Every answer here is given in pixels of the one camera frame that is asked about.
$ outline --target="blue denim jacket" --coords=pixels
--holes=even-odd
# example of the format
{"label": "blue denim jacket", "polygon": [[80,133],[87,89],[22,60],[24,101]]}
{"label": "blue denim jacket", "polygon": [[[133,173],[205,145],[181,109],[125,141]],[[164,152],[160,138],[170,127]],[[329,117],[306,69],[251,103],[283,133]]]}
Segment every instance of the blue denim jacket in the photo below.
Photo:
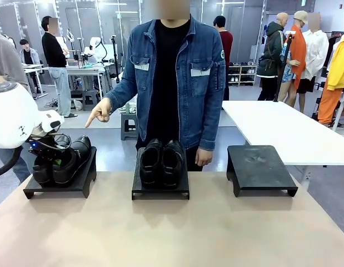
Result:
{"label": "blue denim jacket", "polygon": [[[146,139],[156,67],[156,21],[133,29],[121,82],[107,94],[112,112],[137,95],[138,130]],[[180,142],[185,149],[212,151],[225,89],[225,54],[220,34],[191,17],[189,32],[177,56],[176,73]]]}

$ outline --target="black shirt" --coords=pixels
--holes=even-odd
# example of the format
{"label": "black shirt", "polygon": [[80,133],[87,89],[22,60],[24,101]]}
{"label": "black shirt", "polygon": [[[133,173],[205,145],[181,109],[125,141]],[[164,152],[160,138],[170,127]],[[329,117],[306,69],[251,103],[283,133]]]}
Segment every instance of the black shirt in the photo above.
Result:
{"label": "black shirt", "polygon": [[23,57],[25,59],[26,64],[31,64],[31,65],[33,64],[32,58],[31,58],[31,50],[26,52],[26,50],[24,49],[23,50]]}
{"label": "black shirt", "polygon": [[66,66],[66,57],[55,36],[45,32],[42,36],[42,47],[49,67],[63,68]]}
{"label": "black shirt", "polygon": [[167,28],[160,20],[156,21],[157,62],[146,142],[154,138],[162,142],[179,140],[176,61],[189,28],[190,20],[177,28]]}

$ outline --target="dark green jacket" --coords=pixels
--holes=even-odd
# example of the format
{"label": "dark green jacket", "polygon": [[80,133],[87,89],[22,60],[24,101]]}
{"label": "dark green jacket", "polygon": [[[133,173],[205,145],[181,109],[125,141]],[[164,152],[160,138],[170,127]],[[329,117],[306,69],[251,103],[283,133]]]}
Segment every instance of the dark green jacket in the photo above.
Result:
{"label": "dark green jacket", "polygon": [[271,22],[267,28],[267,42],[264,55],[260,58],[260,65],[257,69],[259,76],[277,76],[278,66],[282,64],[280,55],[282,52],[285,35],[284,28],[278,23]]}

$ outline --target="man in denim jacket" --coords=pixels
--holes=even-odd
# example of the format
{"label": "man in denim jacket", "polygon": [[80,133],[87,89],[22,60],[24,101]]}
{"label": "man in denim jacket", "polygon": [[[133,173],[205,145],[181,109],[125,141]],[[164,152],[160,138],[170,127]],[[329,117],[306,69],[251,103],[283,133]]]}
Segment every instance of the man in denim jacket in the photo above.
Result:
{"label": "man in denim jacket", "polygon": [[178,19],[152,20],[132,30],[122,81],[93,109],[86,127],[94,118],[107,122],[110,112],[138,94],[136,148],[154,138],[179,140],[188,171],[201,171],[215,148],[225,53],[220,34],[196,21],[183,2],[159,1],[168,5],[161,17]]}

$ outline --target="chest pocket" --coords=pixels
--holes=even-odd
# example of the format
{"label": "chest pocket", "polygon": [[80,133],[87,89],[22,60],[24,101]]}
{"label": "chest pocket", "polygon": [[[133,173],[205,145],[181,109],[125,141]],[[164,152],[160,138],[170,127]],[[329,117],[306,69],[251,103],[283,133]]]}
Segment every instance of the chest pocket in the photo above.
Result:
{"label": "chest pocket", "polygon": [[204,96],[209,84],[212,61],[192,62],[190,75],[193,96]]}
{"label": "chest pocket", "polygon": [[145,91],[147,89],[150,58],[131,55],[129,60],[134,65],[137,89]]}

